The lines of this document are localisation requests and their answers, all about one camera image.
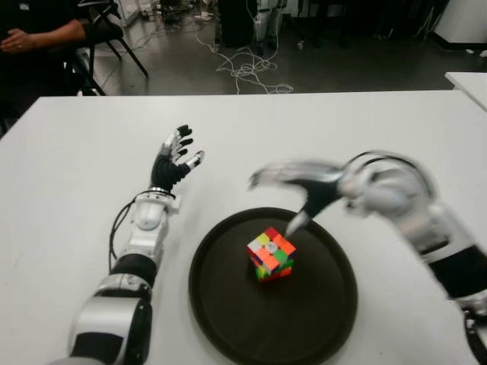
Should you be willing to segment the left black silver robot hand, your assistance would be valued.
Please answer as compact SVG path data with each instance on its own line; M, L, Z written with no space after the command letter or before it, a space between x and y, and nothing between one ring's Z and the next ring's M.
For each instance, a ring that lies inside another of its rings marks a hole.
M184 162L180 162L188 154L188 146L193 143L192 133L193 130L188 125L182 125L169 134L154 160L150 187L171 193L177 183L202 163L204 151L197 151Z

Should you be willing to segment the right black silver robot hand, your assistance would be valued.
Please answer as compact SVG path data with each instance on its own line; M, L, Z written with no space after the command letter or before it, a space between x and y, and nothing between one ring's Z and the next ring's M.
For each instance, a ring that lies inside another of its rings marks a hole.
M255 171L250 176L250 188L288 185L305 191L303 207L285 229L285 236L289 237L341 198L339 182L343 175L343 168L323 161L280 160Z

